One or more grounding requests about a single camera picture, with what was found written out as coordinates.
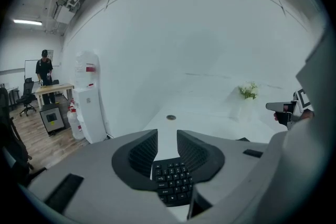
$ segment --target fluorescent light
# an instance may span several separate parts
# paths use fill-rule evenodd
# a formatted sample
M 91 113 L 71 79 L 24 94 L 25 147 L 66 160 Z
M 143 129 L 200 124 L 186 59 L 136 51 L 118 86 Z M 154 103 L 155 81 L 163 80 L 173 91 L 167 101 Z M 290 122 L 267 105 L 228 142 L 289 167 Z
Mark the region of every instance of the fluorescent light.
M 42 25 L 41 22 L 35 22 L 33 20 L 13 20 L 16 24 L 28 24 L 28 25 Z

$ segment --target black cap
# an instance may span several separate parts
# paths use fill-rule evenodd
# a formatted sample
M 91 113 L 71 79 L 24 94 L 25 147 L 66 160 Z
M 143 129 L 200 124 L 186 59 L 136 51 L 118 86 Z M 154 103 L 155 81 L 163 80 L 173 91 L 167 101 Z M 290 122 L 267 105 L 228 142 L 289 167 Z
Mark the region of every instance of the black cap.
M 42 57 L 47 57 L 48 56 L 48 51 L 47 50 L 43 50 L 42 51 Z

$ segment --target drain hole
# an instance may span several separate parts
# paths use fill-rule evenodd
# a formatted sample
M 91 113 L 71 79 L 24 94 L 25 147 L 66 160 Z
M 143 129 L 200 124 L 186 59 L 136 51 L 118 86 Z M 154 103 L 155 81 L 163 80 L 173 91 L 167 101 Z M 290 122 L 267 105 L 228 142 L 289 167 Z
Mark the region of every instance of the drain hole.
M 170 121 L 176 120 L 176 117 L 174 115 L 168 115 L 166 118 Z

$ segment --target whiteboard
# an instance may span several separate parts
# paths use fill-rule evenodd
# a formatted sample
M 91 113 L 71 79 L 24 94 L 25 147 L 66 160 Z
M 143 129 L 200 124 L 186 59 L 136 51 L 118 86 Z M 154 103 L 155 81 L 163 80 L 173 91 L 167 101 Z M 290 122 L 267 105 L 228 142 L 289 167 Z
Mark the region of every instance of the whiteboard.
M 33 82 L 37 82 L 36 63 L 38 60 L 25 60 L 25 79 L 32 78 Z

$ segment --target black shirt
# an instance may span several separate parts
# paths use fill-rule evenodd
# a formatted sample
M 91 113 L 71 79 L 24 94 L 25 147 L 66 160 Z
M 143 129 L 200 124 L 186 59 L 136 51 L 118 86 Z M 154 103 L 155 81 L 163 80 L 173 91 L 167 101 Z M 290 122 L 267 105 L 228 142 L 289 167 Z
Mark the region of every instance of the black shirt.
M 36 63 L 36 74 L 40 74 L 41 79 L 46 80 L 47 74 L 53 69 L 51 60 L 47 58 L 45 62 L 42 59 L 38 60 Z

